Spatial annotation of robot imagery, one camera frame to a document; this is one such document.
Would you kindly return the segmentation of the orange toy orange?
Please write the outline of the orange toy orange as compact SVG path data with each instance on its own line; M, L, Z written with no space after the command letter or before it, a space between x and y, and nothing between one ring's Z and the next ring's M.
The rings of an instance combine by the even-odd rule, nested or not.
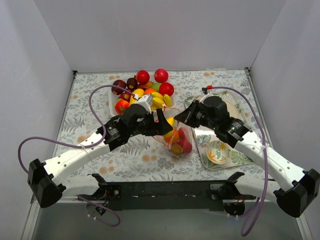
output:
M172 131L170 131L169 133L165 134L163 136L163 139L166 143L176 143L179 140L180 136L179 136L179 131L174 128Z

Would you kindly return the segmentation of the clear zip top bag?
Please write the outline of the clear zip top bag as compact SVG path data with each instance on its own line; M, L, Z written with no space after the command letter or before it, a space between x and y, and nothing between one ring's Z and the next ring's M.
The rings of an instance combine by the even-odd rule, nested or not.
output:
M176 115L181 113L179 109L165 107L161 110L173 130L165 135L153 136L153 139L171 155L179 159L186 158L193 150L191 128L174 119Z

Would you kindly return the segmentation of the brown yellow toy fruit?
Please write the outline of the brown yellow toy fruit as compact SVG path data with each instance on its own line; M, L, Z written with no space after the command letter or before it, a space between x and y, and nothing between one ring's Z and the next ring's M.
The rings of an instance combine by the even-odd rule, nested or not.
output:
M179 144L173 143L170 147L170 151L176 156L179 156L183 153L183 148Z

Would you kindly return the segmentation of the red yellow toy mango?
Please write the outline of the red yellow toy mango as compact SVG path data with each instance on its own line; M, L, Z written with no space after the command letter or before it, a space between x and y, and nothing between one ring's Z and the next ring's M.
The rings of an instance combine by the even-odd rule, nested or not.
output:
M144 95L144 90L142 88L137 88L132 92L129 100L129 105L136 103Z

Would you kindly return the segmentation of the red toy pomegranate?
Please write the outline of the red toy pomegranate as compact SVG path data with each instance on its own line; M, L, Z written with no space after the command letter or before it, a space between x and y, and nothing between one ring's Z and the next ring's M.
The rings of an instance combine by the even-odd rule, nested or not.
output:
M182 147L182 154L189 154L193 149L192 143L188 138L181 138L177 144Z

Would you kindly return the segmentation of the yellow toy peach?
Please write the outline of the yellow toy peach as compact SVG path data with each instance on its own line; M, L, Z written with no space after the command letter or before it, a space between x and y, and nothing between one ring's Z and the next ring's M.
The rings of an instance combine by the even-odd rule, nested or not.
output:
M175 119L173 117L168 117L167 119L167 122L173 127L174 124L175 124Z

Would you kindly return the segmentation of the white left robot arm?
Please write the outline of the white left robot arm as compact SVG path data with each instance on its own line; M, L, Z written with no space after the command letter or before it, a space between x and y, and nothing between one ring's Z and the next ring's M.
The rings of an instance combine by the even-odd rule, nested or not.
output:
M161 109L152 112L133 104L123 114L112 117L76 148L54 158L29 164L28 185L41 208L57 203L63 197L86 196L103 200L110 195L107 182L98 173L87 176L71 175L97 157L125 145L136 135L162 136L173 130Z

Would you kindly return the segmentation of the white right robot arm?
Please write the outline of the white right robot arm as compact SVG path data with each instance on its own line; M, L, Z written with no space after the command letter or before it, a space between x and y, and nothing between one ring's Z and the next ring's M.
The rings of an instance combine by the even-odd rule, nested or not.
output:
M230 116L220 97L194 100L174 118L192 128L203 126L213 130L220 141L249 157L273 179L255 180L237 171L220 188L230 198L251 195L266 199L291 217L298 218L318 196L320 174L314 169L304 170L267 146L247 124Z

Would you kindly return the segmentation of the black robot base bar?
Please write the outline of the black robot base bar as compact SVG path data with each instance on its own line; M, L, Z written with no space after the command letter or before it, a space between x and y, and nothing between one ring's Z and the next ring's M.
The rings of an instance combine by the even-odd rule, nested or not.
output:
M98 177L100 187L90 201L101 201L114 211L203 209L232 216L245 213L250 196L233 193L223 180L197 181L127 181L106 182Z

